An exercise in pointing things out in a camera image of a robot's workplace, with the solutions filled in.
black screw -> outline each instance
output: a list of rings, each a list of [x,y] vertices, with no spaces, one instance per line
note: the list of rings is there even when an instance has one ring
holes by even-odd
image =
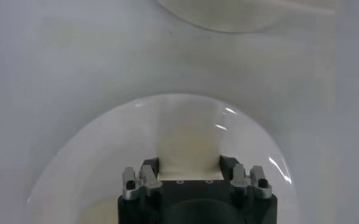
[[[136,188],[136,182],[134,180],[129,180],[126,182],[126,189],[133,190]]]
[[[269,182],[264,179],[264,178],[261,178],[258,180],[258,187],[260,188],[268,188],[269,187]]]

silver clamp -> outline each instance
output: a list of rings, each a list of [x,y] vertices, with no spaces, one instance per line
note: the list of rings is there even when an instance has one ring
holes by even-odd
[[[146,195],[150,197],[155,192],[162,192],[163,183],[158,180],[150,165],[144,165],[140,170],[140,179],[143,180]]]
[[[262,166],[254,166],[250,170],[251,185],[255,188],[257,198],[271,198],[272,187],[265,177]]]
[[[247,187],[250,185],[250,182],[246,177],[246,170],[242,164],[237,163],[233,168],[233,178],[230,184],[235,190],[242,190],[244,195],[247,194]]]
[[[132,167],[126,167],[123,172],[123,199],[136,200],[140,197],[141,181],[136,178]]]

white surface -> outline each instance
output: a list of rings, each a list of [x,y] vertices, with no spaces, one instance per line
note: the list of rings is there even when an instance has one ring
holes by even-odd
[[[261,124],[295,177],[303,223],[333,223],[337,208],[339,223],[359,223],[359,7],[345,6],[353,16],[341,25],[351,28],[340,30],[336,80],[329,10],[294,9],[262,33],[225,35],[154,1],[0,0],[0,224],[23,223],[34,183],[82,127],[167,92],[222,99]]]
[[[26,223],[75,224],[82,208],[121,193],[126,166],[138,170],[157,149],[165,179],[214,178],[218,160],[214,164],[210,158],[219,156],[215,149],[236,157],[247,174],[252,166],[263,166],[278,197],[279,223],[299,223],[292,177],[267,132],[230,105],[184,94],[126,103],[78,132],[34,187]]]
[[[157,0],[192,24],[220,32],[251,32],[276,23],[286,12],[281,0]]]

